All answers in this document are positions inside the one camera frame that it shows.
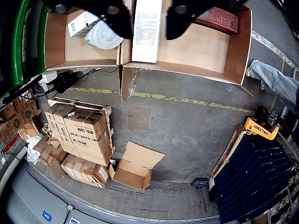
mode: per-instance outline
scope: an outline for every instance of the wooden pallet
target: wooden pallet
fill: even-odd
[[[113,128],[110,127],[110,119],[109,119],[109,116],[112,113],[111,106],[86,103],[86,102],[81,102],[78,100],[70,100],[70,99],[65,99],[65,98],[60,98],[60,97],[54,97],[53,99],[49,99],[48,103],[50,106],[53,106],[56,103],[60,103],[60,104],[73,105],[74,107],[81,108],[81,109],[103,111],[105,113],[105,117],[106,117],[107,129],[108,129],[108,134],[109,134],[109,138],[110,138],[110,147],[112,149],[112,153],[114,153],[115,146],[112,145],[112,135],[114,133],[114,130],[113,130]]]
[[[222,168],[225,166],[226,163],[229,162],[229,158],[232,156],[234,153],[235,149],[239,145],[241,139],[245,134],[249,133],[248,130],[246,130],[243,125],[237,125],[235,128],[234,134],[232,138],[230,139],[228,146],[226,147],[222,157],[216,164],[215,168],[211,172],[211,177],[214,179],[219,172],[222,170]]]

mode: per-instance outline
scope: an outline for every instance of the blue sticker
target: blue sticker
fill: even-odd
[[[44,217],[49,223],[52,220],[52,216],[48,214],[45,210],[43,211],[42,217]]]

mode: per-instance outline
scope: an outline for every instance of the pallet jack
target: pallet jack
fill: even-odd
[[[275,139],[279,129],[276,122],[277,119],[278,116],[276,111],[270,113],[268,109],[259,106],[256,111],[256,116],[248,117],[244,128],[261,135],[266,139],[273,140]]]
[[[292,150],[296,159],[299,161],[299,157],[295,153],[295,150],[284,138],[284,136],[278,131],[279,126],[293,137],[297,147],[299,148],[299,138],[294,134],[292,129],[289,128],[287,123],[277,115],[276,111],[270,113],[268,109],[259,106],[257,108],[255,117],[247,118],[244,128],[258,135],[261,135],[269,140],[275,139],[276,135],[279,134],[279,136],[286,142],[286,144]]]

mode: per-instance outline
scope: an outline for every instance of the yellow floor line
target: yellow floor line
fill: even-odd
[[[120,95],[119,91],[114,90],[105,90],[105,89],[86,89],[86,88],[69,88],[69,91],[79,91],[79,92],[94,92],[94,93],[105,93],[105,94],[118,94]],[[151,93],[144,93],[144,92],[134,92],[133,97],[144,97],[144,98],[152,98],[152,99],[163,99],[163,100],[170,100],[176,102],[183,102],[183,103],[190,103],[190,104],[197,104],[197,105],[205,105],[210,107],[218,107],[222,109],[232,110],[232,111],[239,111],[248,114],[255,114],[254,111],[237,108],[234,106],[227,106],[217,103],[209,103],[203,100],[196,100],[196,99],[188,99],[188,98],[177,98],[177,97],[169,97],[165,95],[159,94],[151,94]]]

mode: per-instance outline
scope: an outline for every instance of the metal stand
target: metal stand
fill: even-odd
[[[204,198],[204,195],[202,194],[202,190],[201,188],[204,187],[206,185],[206,183],[208,182],[207,178],[195,178],[192,182],[191,185],[194,186],[195,188],[199,188],[201,196],[202,196],[202,200],[204,201],[204,208],[205,211],[207,210],[208,206],[206,205],[206,201]]]

